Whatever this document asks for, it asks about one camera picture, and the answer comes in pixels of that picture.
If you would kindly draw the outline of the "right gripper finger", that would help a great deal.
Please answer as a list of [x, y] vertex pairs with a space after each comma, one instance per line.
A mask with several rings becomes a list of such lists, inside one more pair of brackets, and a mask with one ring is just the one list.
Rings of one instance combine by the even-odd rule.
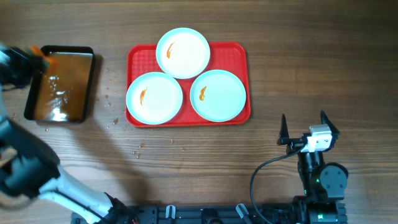
[[287, 120], [285, 114], [281, 117], [281, 127], [279, 132], [279, 140], [289, 140], [289, 130], [287, 127]]
[[329, 120], [328, 116], [326, 115], [326, 113], [321, 110], [320, 112], [320, 118], [321, 118], [321, 122], [322, 124], [327, 124], [328, 127], [331, 130], [331, 133], [334, 137], [338, 137], [340, 135], [340, 131], [335, 127], [335, 125]]

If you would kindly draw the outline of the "orange green sponge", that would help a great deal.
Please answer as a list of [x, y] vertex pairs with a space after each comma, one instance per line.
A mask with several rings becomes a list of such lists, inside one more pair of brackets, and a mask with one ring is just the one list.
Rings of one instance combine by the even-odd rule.
[[45, 72], [54, 72], [57, 69], [57, 61], [49, 56], [46, 56], [43, 51], [37, 46], [30, 46], [31, 55], [34, 59], [40, 62], [40, 70]]

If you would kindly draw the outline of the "light blue plate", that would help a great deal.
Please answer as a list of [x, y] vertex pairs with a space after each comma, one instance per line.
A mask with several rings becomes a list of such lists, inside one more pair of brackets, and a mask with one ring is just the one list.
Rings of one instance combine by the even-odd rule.
[[226, 70], [209, 70], [193, 82], [190, 102], [195, 112], [205, 120], [226, 122], [243, 110], [246, 89], [235, 74]]
[[164, 73], [177, 79], [199, 75], [210, 61], [210, 45], [198, 31], [179, 27], [165, 33], [157, 43], [155, 57]]
[[148, 125], [170, 121], [180, 111], [182, 103], [180, 84], [162, 72], [149, 72], [137, 77], [126, 93], [129, 114]]

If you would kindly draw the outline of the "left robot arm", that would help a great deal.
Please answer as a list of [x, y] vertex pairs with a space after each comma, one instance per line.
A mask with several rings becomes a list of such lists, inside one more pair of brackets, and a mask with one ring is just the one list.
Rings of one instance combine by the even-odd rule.
[[[21, 89], [54, 67], [39, 50], [1, 46], [1, 91]], [[134, 215], [118, 199], [98, 192], [66, 172], [55, 151], [14, 122], [1, 104], [1, 150], [16, 155], [1, 166], [1, 192], [9, 197], [49, 200], [74, 214], [72, 223], [133, 223]]]

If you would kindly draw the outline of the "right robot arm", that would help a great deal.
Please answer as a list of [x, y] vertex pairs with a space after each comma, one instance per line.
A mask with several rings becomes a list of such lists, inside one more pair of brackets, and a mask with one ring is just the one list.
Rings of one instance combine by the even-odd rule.
[[298, 155], [297, 169], [303, 184], [304, 195], [295, 196], [290, 209], [290, 223], [330, 223], [348, 222], [345, 197], [349, 172], [336, 162], [326, 163], [325, 152], [330, 151], [338, 140], [340, 132], [320, 112], [321, 123], [309, 127], [309, 132], [299, 138], [290, 138], [286, 117], [281, 119], [277, 144], [286, 145], [288, 156]]

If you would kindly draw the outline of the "black water tray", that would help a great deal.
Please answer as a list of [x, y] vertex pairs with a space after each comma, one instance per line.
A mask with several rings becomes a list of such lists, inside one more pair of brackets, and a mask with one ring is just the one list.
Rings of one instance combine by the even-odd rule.
[[93, 49], [62, 45], [45, 45], [40, 49], [57, 61], [57, 69], [32, 78], [25, 119], [46, 123], [83, 122], [95, 70]]

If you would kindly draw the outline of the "red plastic tray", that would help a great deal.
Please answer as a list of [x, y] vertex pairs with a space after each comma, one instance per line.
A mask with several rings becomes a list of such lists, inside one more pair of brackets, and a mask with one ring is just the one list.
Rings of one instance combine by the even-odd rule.
[[[183, 103], [180, 111], [168, 122], [159, 124], [159, 128], [188, 127], [188, 126], [220, 126], [245, 123], [251, 115], [251, 96], [249, 90], [249, 75], [244, 47], [237, 42], [211, 42], [210, 61], [206, 67], [209, 70], [226, 70], [236, 75], [246, 90], [246, 102], [243, 110], [233, 119], [222, 123], [207, 121], [198, 115], [189, 100], [193, 78], [179, 80], [183, 91]], [[127, 55], [127, 87], [139, 76], [148, 72], [160, 72], [156, 60], [155, 44], [140, 44], [133, 47]]]

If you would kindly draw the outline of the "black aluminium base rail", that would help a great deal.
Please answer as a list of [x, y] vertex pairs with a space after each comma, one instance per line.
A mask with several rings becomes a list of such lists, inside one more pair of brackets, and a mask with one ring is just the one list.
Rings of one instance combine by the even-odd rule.
[[259, 215], [252, 206], [214, 207], [155, 207], [130, 206], [133, 223], [151, 224], [209, 224], [209, 223], [329, 223], [347, 224], [345, 204], [310, 204], [292, 203], [264, 204], [259, 207]]

